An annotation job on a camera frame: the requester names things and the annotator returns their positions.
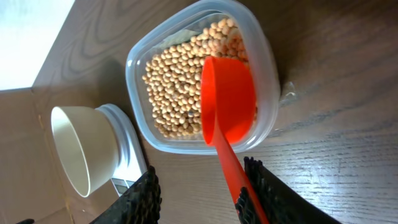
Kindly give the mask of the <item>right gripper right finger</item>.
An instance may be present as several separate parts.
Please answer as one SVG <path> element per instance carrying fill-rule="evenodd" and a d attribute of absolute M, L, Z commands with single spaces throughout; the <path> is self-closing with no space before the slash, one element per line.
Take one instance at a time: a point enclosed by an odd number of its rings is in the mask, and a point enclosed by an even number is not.
<path fill-rule="evenodd" d="M 244 164 L 234 161 L 248 179 L 269 223 L 339 224 L 266 169 L 260 160 L 245 157 Z"/>

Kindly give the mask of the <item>red plastic measuring scoop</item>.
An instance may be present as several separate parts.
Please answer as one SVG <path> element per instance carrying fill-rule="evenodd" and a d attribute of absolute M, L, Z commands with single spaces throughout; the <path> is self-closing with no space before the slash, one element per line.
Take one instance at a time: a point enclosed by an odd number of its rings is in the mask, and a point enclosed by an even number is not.
<path fill-rule="evenodd" d="M 268 223 L 268 218 L 232 145 L 249 132 L 256 93 L 249 69 L 241 61 L 209 56 L 201 73 L 201 128 L 215 147 L 241 223 Z"/>

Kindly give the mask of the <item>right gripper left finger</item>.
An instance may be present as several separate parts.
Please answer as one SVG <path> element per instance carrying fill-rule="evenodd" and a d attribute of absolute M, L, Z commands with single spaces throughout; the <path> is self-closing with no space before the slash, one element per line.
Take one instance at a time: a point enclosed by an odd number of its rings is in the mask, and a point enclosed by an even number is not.
<path fill-rule="evenodd" d="M 90 224 L 158 224 L 162 203 L 159 178 L 149 166 L 132 186 Z"/>

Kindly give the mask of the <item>white digital kitchen scale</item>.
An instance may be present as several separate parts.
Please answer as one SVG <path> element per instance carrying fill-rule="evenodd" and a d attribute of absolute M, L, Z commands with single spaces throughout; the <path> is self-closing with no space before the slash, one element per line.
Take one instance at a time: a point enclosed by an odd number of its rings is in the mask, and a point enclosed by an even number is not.
<path fill-rule="evenodd" d="M 114 129 L 119 148 L 119 164 L 111 181 L 117 194 L 122 196 L 147 171 L 146 160 L 128 116 L 113 104 L 101 105 L 96 110 L 106 116 Z"/>

